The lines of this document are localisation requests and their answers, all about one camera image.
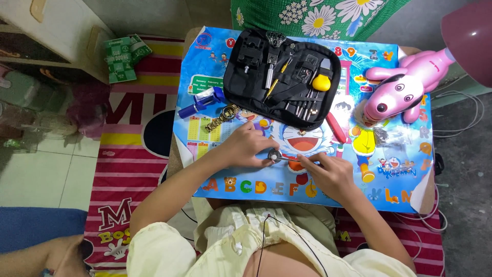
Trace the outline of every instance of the pink toy dog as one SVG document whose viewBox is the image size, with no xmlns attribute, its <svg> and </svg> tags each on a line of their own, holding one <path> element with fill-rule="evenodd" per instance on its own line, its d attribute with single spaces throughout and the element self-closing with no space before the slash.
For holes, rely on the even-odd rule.
<svg viewBox="0 0 492 277">
<path fill-rule="evenodd" d="M 448 48 L 424 51 L 404 58 L 396 69 L 370 68 L 366 77 L 384 80 L 369 98 L 364 116 L 380 121 L 403 112 L 403 120 L 413 123 L 419 118 L 420 101 L 435 89 L 455 59 Z"/>
</svg>

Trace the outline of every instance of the blue tool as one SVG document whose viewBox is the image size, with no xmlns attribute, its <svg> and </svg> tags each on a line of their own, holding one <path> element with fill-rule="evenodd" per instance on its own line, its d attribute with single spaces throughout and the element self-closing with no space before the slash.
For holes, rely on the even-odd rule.
<svg viewBox="0 0 492 277">
<path fill-rule="evenodd" d="M 225 96 L 221 88 L 211 87 L 199 94 L 195 94 L 193 100 L 195 101 L 195 104 L 189 105 L 178 111 L 180 118 L 186 118 L 201 110 L 205 110 L 208 105 L 225 102 Z"/>
</svg>

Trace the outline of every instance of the gray floor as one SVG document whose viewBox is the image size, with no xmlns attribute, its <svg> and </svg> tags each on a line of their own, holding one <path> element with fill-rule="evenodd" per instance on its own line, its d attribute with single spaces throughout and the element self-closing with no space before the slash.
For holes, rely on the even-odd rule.
<svg viewBox="0 0 492 277">
<path fill-rule="evenodd" d="M 439 208 L 449 221 L 442 235 L 447 277 L 489 277 L 492 272 L 492 94 L 479 98 L 485 105 L 480 123 L 453 138 L 434 138 L 446 167 L 435 180 L 449 184 L 439 187 Z M 472 100 L 447 105 L 432 111 L 433 128 L 464 128 L 474 115 Z"/>
</svg>

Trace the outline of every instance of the green floral fabric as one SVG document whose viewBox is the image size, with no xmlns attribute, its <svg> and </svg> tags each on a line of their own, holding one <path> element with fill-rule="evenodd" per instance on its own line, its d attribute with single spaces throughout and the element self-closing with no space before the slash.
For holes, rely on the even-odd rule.
<svg viewBox="0 0 492 277">
<path fill-rule="evenodd" d="M 410 0 L 231 0 L 235 30 L 365 41 Z"/>
</svg>

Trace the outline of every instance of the blue cushion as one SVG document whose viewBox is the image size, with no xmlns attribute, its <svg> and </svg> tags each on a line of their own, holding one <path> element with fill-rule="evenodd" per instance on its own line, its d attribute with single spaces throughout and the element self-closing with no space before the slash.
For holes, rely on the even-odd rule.
<svg viewBox="0 0 492 277">
<path fill-rule="evenodd" d="M 0 253 L 84 233 L 87 212 L 73 208 L 0 207 Z"/>
</svg>

